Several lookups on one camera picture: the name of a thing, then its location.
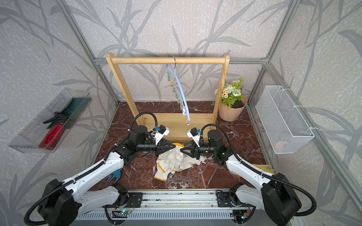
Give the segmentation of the blue wavy clip hanger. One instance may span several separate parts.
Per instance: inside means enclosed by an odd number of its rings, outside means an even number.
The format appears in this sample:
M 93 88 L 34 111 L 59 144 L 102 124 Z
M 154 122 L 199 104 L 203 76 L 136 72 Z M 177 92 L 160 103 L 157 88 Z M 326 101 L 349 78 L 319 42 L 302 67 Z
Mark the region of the blue wavy clip hanger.
M 189 113 L 189 106 L 181 85 L 180 79 L 176 72 L 176 59 L 174 58 L 174 66 L 166 64 L 167 80 L 170 82 L 170 86 L 175 93 L 177 103 L 180 105 L 182 115 L 186 117 L 186 125 L 190 125 L 191 116 Z

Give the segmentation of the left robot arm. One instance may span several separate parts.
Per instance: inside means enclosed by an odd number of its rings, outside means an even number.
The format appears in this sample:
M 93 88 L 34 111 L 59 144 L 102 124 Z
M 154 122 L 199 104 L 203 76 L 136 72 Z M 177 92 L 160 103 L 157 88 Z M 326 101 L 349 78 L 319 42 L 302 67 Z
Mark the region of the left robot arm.
M 49 182 L 42 198 L 26 212 L 24 223 L 28 226 L 69 226 L 82 213 L 117 202 L 122 190 L 115 185 L 102 190 L 100 194 L 93 192 L 88 198 L 84 194 L 110 175 L 119 178 L 118 171 L 137 158 L 139 152 L 155 152 L 160 155 L 175 148 L 175 145 L 164 138 L 169 134 L 169 129 L 158 125 L 153 113 L 149 115 L 155 121 L 155 127 L 151 131 L 146 126 L 132 124 L 126 138 L 114 145 L 102 160 L 73 177 Z

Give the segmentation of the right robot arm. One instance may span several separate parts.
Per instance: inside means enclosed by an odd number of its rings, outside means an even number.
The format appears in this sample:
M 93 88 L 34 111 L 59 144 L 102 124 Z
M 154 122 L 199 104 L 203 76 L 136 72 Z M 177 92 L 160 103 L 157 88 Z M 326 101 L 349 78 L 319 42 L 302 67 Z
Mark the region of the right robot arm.
M 237 185 L 230 189 L 230 197 L 236 205 L 250 204 L 264 210 L 278 226 L 285 226 L 293 217 L 308 216 L 315 212 L 315 198 L 304 189 L 291 184 L 281 173 L 271 174 L 259 169 L 241 158 L 232 145 L 226 146 L 226 132 L 217 126 L 203 139 L 203 129 L 192 128 L 187 135 L 192 140 L 185 144 L 181 152 L 199 159 L 209 154 L 220 166 L 245 179 L 252 187 Z

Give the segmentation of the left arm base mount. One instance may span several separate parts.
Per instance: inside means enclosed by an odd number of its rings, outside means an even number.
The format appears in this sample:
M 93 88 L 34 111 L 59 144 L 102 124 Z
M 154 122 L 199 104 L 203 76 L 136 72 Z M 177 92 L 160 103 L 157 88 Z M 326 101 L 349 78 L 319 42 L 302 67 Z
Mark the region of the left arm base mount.
M 143 198 L 141 192 L 122 193 L 114 203 L 117 207 L 140 208 Z

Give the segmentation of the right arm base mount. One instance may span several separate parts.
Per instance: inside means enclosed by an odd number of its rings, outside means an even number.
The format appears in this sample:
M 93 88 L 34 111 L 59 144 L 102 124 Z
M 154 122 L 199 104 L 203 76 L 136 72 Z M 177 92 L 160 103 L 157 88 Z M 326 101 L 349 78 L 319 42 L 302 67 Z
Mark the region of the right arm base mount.
M 216 190 L 216 199 L 218 207 L 240 207 L 242 205 L 239 201 L 233 200 L 229 192 L 222 190 Z

